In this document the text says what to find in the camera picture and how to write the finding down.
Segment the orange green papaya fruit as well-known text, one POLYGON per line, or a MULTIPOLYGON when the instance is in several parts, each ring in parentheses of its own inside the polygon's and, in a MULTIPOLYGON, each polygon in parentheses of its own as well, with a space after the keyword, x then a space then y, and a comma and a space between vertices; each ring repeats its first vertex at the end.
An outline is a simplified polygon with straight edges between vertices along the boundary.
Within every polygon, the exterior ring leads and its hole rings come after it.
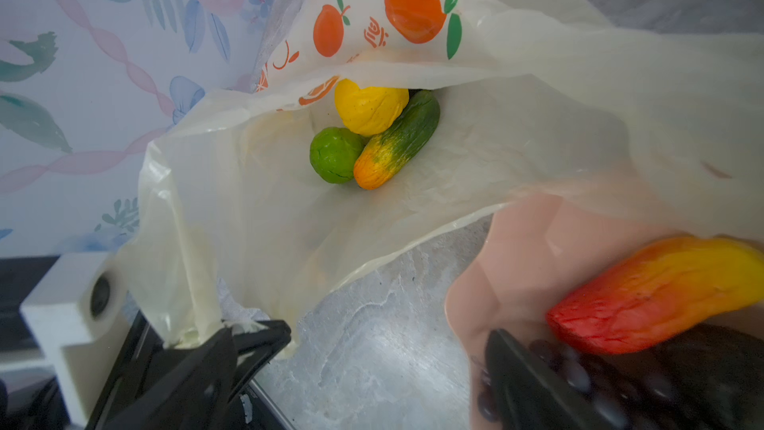
POLYGON ((353 169, 356 183, 373 190, 392 179, 427 145, 440 117, 441 107, 432 91, 415 93, 391 127, 364 147, 353 169))

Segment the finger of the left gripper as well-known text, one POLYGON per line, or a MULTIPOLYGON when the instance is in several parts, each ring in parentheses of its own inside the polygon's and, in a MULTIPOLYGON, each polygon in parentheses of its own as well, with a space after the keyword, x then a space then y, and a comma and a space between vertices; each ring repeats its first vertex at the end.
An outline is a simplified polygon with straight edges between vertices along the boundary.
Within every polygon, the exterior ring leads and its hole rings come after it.
POLYGON ((284 321, 218 330, 193 350, 165 348, 137 316, 87 424, 90 429, 285 429, 253 379, 292 340, 284 321))

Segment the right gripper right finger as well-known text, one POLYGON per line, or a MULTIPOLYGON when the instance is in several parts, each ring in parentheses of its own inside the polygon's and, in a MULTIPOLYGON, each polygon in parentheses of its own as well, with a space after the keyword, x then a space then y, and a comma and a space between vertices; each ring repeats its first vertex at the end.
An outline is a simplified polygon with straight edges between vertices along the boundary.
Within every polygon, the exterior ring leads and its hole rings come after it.
POLYGON ((485 347, 493 402, 503 429, 610 429, 583 396, 506 330, 485 347))

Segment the red yellow mango fruit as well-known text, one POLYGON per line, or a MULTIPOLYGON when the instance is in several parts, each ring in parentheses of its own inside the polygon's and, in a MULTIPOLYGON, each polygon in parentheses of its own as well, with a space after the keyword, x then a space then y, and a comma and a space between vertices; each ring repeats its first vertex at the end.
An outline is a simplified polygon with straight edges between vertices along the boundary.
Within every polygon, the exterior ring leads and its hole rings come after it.
POLYGON ((546 313, 561 342, 587 354, 652 348, 763 299, 763 254, 739 241, 680 236, 652 243, 546 313))

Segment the yellow lemon fruit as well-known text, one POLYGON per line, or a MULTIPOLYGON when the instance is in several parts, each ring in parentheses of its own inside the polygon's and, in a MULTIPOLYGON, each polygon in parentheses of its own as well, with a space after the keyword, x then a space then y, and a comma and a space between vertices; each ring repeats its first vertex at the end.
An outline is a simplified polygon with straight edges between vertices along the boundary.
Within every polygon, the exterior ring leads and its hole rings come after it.
POLYGON ((373 137, 387 131, 408 102, 407 89, 361 89, 348 79, 340 81, 334 91, 334 105, 344 126, 362 137, 373 137))

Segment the pink wavy fruit plate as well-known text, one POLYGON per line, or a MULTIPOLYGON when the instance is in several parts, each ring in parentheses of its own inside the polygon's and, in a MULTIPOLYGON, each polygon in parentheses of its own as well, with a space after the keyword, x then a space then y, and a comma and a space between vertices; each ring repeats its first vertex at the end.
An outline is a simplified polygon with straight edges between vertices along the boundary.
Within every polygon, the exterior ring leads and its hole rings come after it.
MULTIPOLYGON (((492 330, 506 330, 524 346, 535 340, 565 344, 547 324, 545 316, 551 308, 643 248, 680 236, 731 239, 763 254, 761 238, 738 237, 729 231, 698 231, 646 214, 632 219, 611 217, 552 194, 533 194, 499 211, 483 249, 446 299, 448 322, 470 366, 471 426, 495 429, 479 421, 474 404, 477 372, 473 359, 483 357, 492 330)), ((725 326, 763 340, 763 299, 700 324, 725 326)), ((632 354, 591 356, 613 366, 644 364, 655 347, 632 354)))

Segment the purple grape bunch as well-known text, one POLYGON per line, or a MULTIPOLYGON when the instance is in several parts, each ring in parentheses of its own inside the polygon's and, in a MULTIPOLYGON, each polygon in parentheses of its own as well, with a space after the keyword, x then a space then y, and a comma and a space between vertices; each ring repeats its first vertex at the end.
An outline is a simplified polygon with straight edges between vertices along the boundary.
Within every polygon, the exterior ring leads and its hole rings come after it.
MULTIPOLYGON (((566 344, 555 344, 548 340, 535 340, 530 346, 524 347, 551 368, 564 383, 583 396, 610 423, 610 429, 628 429, 625 407, 612 391, 597 381, 599 377, 605 376, 602 370, 605 361, 603 358, 581 354, 566 344)), ((473 364, 477 372, 474 404, 479 421, 495 429, 503 429, 493 402, 485 353, 482 358, 474 358, 473 364)))

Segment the green apple fruit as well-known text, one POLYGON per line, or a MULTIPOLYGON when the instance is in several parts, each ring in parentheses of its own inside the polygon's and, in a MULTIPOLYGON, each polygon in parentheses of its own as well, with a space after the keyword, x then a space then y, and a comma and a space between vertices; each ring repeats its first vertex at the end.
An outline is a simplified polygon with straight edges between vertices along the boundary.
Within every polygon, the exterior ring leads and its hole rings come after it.
POLYGON ((310 144, 310 164, 324 181, 342 184, 353 179, 354 165, 368 143, 344 127, 327 127, 310 144))

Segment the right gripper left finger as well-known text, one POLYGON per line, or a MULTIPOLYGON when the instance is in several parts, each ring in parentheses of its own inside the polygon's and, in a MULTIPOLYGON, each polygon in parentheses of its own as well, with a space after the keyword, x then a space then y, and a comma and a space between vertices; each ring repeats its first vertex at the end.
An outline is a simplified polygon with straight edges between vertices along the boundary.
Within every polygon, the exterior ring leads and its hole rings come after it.
POLYGON ((131 362, 121 378, 105 429, 221 429, 236 368, 232 332, 223 328, 147 384, 149 354, 131 362))

